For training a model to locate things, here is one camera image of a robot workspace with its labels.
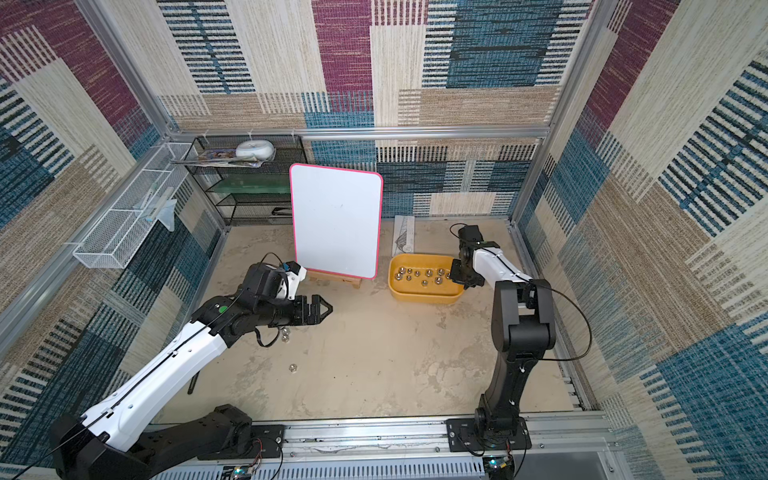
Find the yellow plastic storage box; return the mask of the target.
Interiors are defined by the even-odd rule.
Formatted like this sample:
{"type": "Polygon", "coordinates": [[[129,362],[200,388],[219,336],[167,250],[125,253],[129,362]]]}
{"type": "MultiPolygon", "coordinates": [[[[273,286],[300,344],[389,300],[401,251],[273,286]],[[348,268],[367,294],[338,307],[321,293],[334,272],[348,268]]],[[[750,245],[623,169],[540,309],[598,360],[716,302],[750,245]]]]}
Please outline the yellow plastic storage box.
{"type": "Polygon", "coordinates": [[[427,304],[452,304],[456,302],[462,296],[464,288],[446,277],[446,274],[450,272],[453,260],[453,257],[437,254],[401,254],[395,256],[390,261],[388,271],[388,286],[392,296],[396,300],[404,302],[427,304]],[[414,270],[421,270],[424,277],[416,278],[412,272],[410,275],[413,276],[413,280],[406,281],[408,274],[404,272],[405,268],[412,268],[413,272],[414,270]],[[438,276],[437,270],[439,268],[446,270],[444,276],[438,276]],[[434,276],[427,277],[427,270],[432,270],[434,276]],[[398,272],[404,272],[403,279],[397,280],[398,272]],[[443,278],[441,285],[435,284],[437,277],[443,278]],[[429,280],[427,287],[421,284],[424,279],[429,280]]]}

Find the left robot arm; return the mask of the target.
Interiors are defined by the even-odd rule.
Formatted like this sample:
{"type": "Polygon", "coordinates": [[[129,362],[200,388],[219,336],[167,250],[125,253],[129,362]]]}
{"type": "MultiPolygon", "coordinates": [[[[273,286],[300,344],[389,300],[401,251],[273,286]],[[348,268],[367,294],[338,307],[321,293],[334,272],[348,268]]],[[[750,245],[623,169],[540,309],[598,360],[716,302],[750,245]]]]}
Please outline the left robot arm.
{"type": "Polygon", "coordinates": [[[297,292],[306,270],[294,261],[249,267],[235,293],[214,296],[195,310],[176,337],[121,387],[78,417],[50,428],[50,448],[62,479],[150,479],[193,458],[257,458],[264,442],[252,419],[225,404],[186,423],[154,432],[147,426],[208,363],[243,336],[321,324],[333,311],[322,296],[297,292]]]}

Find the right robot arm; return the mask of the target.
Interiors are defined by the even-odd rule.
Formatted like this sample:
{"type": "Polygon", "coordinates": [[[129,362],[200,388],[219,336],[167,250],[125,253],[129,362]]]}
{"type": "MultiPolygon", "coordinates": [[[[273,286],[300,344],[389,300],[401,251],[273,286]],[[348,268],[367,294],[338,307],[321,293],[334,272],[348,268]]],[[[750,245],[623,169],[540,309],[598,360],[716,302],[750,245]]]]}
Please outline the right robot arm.
{"type": "Polygon", "coordinates": [[[461,223],[454,235],[459,257],[452,261],[450,280],[465,289],[493,288],[491,337],[497,357],[474,420],[447,422],[451,449],[473,455],[525,449],[531,442],[520,414],[524,389],[534,367],[556,343],[550,284],[523,273],[497,243],[483,238],[477,225],[461,223]]]}

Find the wooden whiteboard stand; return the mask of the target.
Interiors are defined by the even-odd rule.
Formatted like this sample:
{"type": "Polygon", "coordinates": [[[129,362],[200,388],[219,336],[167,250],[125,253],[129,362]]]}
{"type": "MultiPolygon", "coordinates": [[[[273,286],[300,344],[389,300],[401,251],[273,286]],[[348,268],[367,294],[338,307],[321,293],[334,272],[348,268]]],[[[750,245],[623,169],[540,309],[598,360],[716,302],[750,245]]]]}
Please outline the wooden whiteboard stand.
{"type": "Polygon", "coordinates": [[[360,289],[362,285],[362,280],[357,277],[351,277],[351,276],[341,276],[340,280],[349,286],[352,286],[354,289],[360,289]]]}

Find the white printed packet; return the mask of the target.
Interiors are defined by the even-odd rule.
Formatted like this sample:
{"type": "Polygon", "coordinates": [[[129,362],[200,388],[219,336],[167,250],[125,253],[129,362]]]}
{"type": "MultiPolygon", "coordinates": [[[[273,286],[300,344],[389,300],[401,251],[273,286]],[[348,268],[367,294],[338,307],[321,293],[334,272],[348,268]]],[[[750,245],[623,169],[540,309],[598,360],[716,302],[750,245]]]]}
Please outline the white printed packet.
{"type": "Polygon", "coordinates": [[[415,252],[415,217],[396,215],[394,217],[392,256],[415,252]]]}

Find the pink framed whiteboard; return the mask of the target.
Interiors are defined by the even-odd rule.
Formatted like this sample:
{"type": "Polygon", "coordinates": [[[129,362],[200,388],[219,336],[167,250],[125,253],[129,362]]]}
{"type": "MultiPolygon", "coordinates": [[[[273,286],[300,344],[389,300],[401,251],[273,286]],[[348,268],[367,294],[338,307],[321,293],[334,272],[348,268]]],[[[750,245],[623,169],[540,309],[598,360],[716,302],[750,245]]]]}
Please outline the pink framed whiteboard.
{"type": "Polygon", "coordinates": [[[382,176],[294,164],[289,182],[296,261],[312,271],[374,278],[378,273],[382,176]]]}

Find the white round device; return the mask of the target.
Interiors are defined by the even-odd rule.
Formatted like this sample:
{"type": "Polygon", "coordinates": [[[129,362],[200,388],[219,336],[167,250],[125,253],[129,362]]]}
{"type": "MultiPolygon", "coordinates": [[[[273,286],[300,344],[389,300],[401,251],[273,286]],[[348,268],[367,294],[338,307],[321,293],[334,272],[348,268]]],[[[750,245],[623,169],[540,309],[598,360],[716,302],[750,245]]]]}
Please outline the white round device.
{"type": "Polygon", "coordinates": [[[276,154],[276,148],[268,140],[248,140],[236,148],[236,157],[258,161],[270,161],[276,154]]]}

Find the magazine on shelf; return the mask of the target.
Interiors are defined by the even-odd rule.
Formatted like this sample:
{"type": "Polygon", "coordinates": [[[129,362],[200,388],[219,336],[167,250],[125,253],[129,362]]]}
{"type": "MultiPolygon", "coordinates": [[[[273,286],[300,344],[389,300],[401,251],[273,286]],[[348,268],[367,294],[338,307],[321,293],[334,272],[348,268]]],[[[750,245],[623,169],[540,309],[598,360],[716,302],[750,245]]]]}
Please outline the magazine on shelf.
{"type": "Polygon", "coordinates": [[[259,152],[257,155],[237,156],[237,150],[206,150],[200,155],[172,160],[173,165],[216,168],[260,168],[272,161],[276,152],[259,152]]]}

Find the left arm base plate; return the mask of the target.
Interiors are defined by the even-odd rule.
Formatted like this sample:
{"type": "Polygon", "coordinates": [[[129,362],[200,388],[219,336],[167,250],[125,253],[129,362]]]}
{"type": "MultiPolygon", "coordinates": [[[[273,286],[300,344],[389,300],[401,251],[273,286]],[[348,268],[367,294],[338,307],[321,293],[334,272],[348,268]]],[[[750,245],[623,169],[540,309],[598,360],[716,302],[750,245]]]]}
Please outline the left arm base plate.
{"type": "Polygon", "coordinates": [[[285,427],[278,424],[239,427],[221,450],[199,455],[197,459],[278,459],[281,456],[284,430],[285,427]]]}

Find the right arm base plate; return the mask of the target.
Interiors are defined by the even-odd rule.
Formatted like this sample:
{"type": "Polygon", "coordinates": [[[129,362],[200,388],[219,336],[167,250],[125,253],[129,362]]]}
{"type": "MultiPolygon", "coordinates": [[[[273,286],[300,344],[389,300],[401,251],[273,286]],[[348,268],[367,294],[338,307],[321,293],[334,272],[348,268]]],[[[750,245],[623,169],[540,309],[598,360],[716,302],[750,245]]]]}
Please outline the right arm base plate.
{"type": "Polygon", "coordinates": [[[524,418],[517,419],[515,428],[481,429],[474,419],[449,418],[445,421],[451,452],[480,454],[489,451],[527,450],[532,446],[524,418]]]}

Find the aluminium front rail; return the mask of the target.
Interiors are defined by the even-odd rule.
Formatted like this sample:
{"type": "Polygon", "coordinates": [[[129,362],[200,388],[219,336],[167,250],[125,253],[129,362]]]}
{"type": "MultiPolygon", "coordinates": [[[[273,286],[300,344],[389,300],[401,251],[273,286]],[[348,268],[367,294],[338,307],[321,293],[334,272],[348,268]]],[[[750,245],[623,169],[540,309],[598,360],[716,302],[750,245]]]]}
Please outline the aluminium front rail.
{"type": "Polygon", "coordinates": [[[531,441],[462,447],[446,416],[287,421],[264,460],[190,460],[164,479],[629,479],[599,412],[528,413],[531,441]]]}

